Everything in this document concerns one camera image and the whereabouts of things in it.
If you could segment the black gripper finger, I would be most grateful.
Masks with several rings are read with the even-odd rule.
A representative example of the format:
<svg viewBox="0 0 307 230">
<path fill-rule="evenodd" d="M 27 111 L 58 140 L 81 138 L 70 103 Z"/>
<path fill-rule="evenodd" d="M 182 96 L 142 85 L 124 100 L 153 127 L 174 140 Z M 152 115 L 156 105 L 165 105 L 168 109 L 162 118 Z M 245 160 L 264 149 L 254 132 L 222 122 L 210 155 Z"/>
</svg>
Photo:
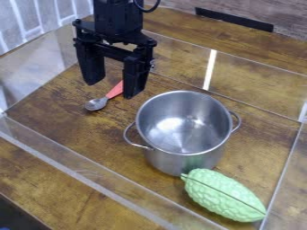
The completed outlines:
<svg viewBox="0 0 307 230">
<path fill-rule="evenodd" d="M 133 98 L 144 89 L 152 57 L 150 46 L 137 46 L 124 58 L 124 98 Z"/>
<path fill-rule="evenodd" d="M 105 76 L 104 56 L 90 43 L 76 40 L 76 58 L 86 85 L 96 84 Z"/>
</svg>

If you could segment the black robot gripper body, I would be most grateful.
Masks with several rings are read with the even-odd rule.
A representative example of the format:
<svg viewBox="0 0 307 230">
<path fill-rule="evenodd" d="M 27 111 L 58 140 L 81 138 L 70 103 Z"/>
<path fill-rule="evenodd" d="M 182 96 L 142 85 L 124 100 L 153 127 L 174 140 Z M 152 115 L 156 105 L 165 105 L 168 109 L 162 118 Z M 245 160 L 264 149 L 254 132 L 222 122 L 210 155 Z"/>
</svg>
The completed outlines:
<svg viewBox="0 0 307 230">
<path fill-rule="evenodd" d="M 156 9 L 156 4 L 145 8 L 144 0 L 93 0 L 93 21 L 72 22 L 77 61 L 101 58 L 106 53 L 112 58 L 121 57 L 126 51 L 113 44 L 122 43 L 133 44 L 133 52 L 149 62 L 157 42 L 142 33 L 142 14 Z"/>
</svg>

